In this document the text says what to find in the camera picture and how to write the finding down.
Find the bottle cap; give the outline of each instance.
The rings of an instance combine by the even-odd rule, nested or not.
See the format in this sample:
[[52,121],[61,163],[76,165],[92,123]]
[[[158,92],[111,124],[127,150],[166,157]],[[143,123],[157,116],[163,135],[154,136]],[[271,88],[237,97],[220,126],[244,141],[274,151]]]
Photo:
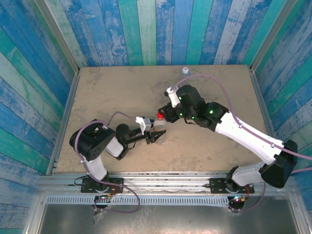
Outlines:
[[164,116],[162,116],[162,114],[161,113],[157,113],[157,118],[159,118],[159,119],[164,119]]
[[183,67],[182,68],[182,72],[183,72],[183,74],[188,74],[189,68],[188,67]]

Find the small bottle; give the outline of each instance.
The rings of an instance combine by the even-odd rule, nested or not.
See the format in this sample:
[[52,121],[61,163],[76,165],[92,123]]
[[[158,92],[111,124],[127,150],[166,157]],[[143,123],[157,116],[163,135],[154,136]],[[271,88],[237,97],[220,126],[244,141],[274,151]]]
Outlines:
[[[189,77],[190,75],[191,75],[191,73],[190,73],[189,68],[188,67],[183,67],[182,68],[182,72],[181,72],[180,80],[183,80],[184,78]],[[188,80],[182,82],[180,87],[183,86],[183,85],[187,85],[187,84],[189,84]]]
[[165,120],[164,116],[158,112],[157,118],[154,120],[153,123],[154,132],[164,131],[167,128],[167,121]]

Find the beige table surface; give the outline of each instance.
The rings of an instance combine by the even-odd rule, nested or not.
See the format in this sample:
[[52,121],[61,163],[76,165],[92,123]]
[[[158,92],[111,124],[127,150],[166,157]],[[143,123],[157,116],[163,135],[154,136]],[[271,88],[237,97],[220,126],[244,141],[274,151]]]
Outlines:
[[[247,66],[189,66],[192,74],[215,75],[226,87],[236,114],[246,123],[265,132]],[[69,145],[70,136],[97,118],[108,121],[115,111],[131,116],[155,118],[158,108],[170,101],[163,92],[176,84],[182,66],[86,67],[82,69],[75,101],[71,110],[57,173],[85,172],[79,157]],[[206,102],[216,101],[229,107],[219,86],[211,79],[195,78],[190,82]],[[111,128],[126,123],[138,127],[133,120],[116,115]],[[105,151],[101,155],[110,172],[137,171],[225,171],[233,166],[249,165],[260,159],[235,141],[182,119],[169,123],[167,133],[156,143],[136,144],[124,159],[118,161]]]

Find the red cap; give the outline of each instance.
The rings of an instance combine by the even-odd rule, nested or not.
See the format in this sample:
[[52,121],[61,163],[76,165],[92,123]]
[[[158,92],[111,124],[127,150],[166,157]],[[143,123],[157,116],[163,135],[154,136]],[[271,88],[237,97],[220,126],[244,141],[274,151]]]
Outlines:
[[157,113],[157,118],[159,118],[159,119],[164,119],[164,116],[162,116],[162,114],[161,113]]

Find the blue wooden wall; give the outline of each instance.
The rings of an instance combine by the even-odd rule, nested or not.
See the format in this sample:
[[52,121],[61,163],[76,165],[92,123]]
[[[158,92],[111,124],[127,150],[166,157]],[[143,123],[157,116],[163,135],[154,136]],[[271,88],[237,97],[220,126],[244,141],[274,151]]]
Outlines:
[[46,0],[78,64],[250,65],[286,0]]
[[20,234],[74,72],[34,0],[0,0],[0,234]]
[[[298,0],[256,70],[276,136],[312,156],[312,1]],[[311,167],[299,158],[297,168]],[[295,175],[312,211],[312,173]]]

